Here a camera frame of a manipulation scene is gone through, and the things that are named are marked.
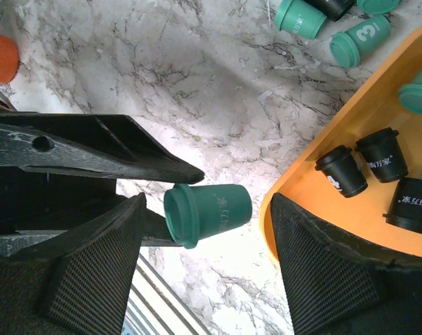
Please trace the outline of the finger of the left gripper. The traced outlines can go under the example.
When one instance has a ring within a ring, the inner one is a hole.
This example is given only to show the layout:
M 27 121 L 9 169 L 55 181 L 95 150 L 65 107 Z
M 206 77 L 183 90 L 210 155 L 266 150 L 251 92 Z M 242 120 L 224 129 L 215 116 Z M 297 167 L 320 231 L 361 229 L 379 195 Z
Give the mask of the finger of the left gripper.
M 56 213 L 28 216 L 0 222 L 0 247 L 27 247 L 37 244 L 95 218 L 93 214 Z M 146 247 L 178 247 L 173 241 L 163 216 L 147 211 L 143 225 L 142 245 Z
M 124 114 L 0 112 L 0 167 L 174 184 L 205 176 Z

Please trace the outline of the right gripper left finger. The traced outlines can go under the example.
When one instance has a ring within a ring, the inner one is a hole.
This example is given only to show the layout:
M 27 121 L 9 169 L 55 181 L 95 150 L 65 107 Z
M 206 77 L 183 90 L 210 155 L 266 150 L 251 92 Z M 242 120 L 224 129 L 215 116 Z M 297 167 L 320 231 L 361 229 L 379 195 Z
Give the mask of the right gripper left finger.
M 119 334 L 143 239 L 137 195 L 56 237 L 0 256 L 0 334 Z

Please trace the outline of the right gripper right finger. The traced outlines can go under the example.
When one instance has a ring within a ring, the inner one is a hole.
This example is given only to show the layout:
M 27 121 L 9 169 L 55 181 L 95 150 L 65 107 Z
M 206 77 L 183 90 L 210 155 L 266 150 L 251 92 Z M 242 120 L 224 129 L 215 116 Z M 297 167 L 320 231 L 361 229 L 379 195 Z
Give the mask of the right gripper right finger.
M 422 258 L 275 194 L 270 214 L 296 334 L 422 334 Z

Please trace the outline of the black coffee capsule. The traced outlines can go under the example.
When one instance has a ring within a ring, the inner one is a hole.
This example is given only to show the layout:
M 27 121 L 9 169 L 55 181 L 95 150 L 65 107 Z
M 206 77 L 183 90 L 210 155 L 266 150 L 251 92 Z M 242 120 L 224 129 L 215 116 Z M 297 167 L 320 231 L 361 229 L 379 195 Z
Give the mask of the black coffee capsule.
M 355 150 L 361 154 L 373 175 L 381 183 L 397 181 L 409 174 L 397 139 L 398 135 L 397 130 L 388 127 L 356 142 Z
M 383 217 L 390 225 L 422 234 L 422 179 L 402 178 Z
M 352 156 L 352 149 L 344 145 L 320 157 L 316 161 L 315 170 L 321 171 L 345 198 L 352 198 L 368 187 L 364 174 Z

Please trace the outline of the dark teal capsule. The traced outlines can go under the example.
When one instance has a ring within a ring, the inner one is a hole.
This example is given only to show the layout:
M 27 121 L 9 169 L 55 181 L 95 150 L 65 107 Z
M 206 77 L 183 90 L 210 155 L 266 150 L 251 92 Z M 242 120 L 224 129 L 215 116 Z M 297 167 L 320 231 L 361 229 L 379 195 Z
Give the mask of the dark teal capsule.
M 247 189 L 237 184 L 176 184 L 166 191 L 163 208 L 173 241 L 186 249 L 247 224 L 253 211 Z

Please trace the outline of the orange plastic storage basket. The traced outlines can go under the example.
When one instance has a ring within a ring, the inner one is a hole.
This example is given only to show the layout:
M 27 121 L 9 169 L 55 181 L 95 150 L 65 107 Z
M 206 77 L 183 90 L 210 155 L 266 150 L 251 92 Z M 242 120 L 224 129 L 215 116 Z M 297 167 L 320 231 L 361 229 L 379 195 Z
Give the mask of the orange plastic storage basket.
M 357 140 L 384 128 L 398 132 L 409 174 L 422 179 L 422 115 L 404 108 L 398 90 L 422 69 L 422 25 L 404 39 L 369 80 L 349 99 L 333 120 L 267 192 L 259 213 L 259 226 L 273 262 L 278 261 L 270 203 L 276 193 L 289 198 L 315 216 L 373 244 L 375 255 L 395 251 L 422 260 L 422 234 L 385 221 L 395 183 L 379 182 L 363 157 L 353 157 L 368 181 L 368 188 L 352 198 L 339 194 L 321 172 L 318 158 L 339 145 L 354 148 Z

